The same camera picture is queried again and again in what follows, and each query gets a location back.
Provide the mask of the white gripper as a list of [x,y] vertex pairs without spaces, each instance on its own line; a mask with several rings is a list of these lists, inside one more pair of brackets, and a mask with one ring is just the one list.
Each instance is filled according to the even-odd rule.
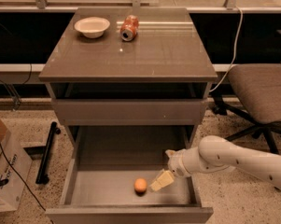
[[154,192],[159,191],[175,181],[176,177],[190,177],[200,170],[200,158],[197,148],[174,151],[167,149],[165,154],[169,158],[169,170],[160,170],[156,178],[149,185]]

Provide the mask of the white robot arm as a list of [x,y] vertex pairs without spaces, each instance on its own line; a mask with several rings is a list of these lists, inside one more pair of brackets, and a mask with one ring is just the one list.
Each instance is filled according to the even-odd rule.
[[167,149],[168,169],[161,170],[150,184],[159,191],[194,173],[210,174],[237,168],[281,189],[281,155],[239,147],[224,138],[209,135],[197,147]]

